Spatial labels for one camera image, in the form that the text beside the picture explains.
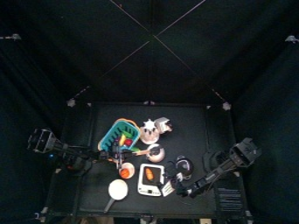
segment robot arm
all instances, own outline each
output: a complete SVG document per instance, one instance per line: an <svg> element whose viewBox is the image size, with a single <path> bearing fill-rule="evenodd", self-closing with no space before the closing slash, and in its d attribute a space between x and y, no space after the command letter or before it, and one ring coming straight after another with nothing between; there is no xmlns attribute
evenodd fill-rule
<svg viewBox="0 0 299 224"><path fill-rule="evenodd" d="M213 182L219 179L221 174L236 170L239 167L248 168L260 155L261 151L252 143L252 139L245 138L228 150L228 159L219 165L216 169L213 169L189 186L185 187L181 183L179 183L176 194L180 194L183 197L189 196L191 198L195 198L196 195L203 194L211 189Z"/></svg>

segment black curtain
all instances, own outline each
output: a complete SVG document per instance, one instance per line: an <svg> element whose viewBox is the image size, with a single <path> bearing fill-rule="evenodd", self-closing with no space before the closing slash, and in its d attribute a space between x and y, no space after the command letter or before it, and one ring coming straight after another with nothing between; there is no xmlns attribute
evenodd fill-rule
<svg viewBox="0 0 299 224"><path fill-rule="evenodd" d="M2 33L13 33L0 24ZM67 103L21 42L0 39L0 222L32 222L47 197L52 160L26 150L35 128L60 135Z"/></svg>
<svg viewBox="0 0 299 224"><path fill-rule="evenodd" d="M299 222L299 45L289 44L239 97L235 128L239 140L252 137L263 150L247 171L247 199L267 223Z"/></svg>

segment black enclosure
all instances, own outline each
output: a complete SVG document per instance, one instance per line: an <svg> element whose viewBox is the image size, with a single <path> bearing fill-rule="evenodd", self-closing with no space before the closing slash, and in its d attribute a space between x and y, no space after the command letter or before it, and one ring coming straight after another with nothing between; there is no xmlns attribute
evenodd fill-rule
<svg viewBox="0 0 299 224"><path fill-rule="evenodd" d="M252 137L263 150L243 172L255 222L297 223L297 11L296 0L1 0L0 222L39 223L55 158L25 149L33 129L72 141L91 127L69 111L107 103L228 112L213 146Z"/></svg>

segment table surface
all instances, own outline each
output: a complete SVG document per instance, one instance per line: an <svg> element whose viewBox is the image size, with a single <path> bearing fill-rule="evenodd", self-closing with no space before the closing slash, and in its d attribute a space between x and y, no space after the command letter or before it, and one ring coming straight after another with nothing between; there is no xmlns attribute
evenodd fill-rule
<svg viewBox="0 0 299 224"><path fill-rule="evenodd" d="M164 160L156 165L167 165L177 156L185 156L193 163L193 173L189 180L183 181L188 186L207 172L203 169L203 154L227 150L235 143L229 112L221 107L207 108L200 105L125 105L97 103L71 109L65 120L63 141L72 145L89 145L97 148L99 141L107 134L119 118L131 119L143 126L148 119L167 117L172 122L172 132L160 135L159 141L165 151ZM145 150L148 145L140 140L136 146ZM215 193L207 192L195 199L180 197L172 192L168 196L144 196L137 192L137 178L141 164L151 164L145 156L131 157L127 162L135 165L135 176L125 179L128 195L116 201L107 215L116 217L137 217L151 214L156 217L195 218L209 217L216 213ZM76 181L73 177L60 174L60 181ZM108 162L93 164L79 186L77 210L81 214L105 215L103 210L109 200L108 184L120 179L115 164ZM55 210L68 210L73 207L75 193L71 186L56 187L56 198L52 202Z"/></svg>

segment red object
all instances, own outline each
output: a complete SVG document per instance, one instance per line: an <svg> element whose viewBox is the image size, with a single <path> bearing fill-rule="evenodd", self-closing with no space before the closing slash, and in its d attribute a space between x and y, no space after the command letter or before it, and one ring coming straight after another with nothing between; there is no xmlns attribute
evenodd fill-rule
<svg viewBox="0 0 299 224"><path fill-rule="evenodd" d="M131 138L128 138L124 142L124 145L131 146L132 142L133 142L133 140Z"/></svg>

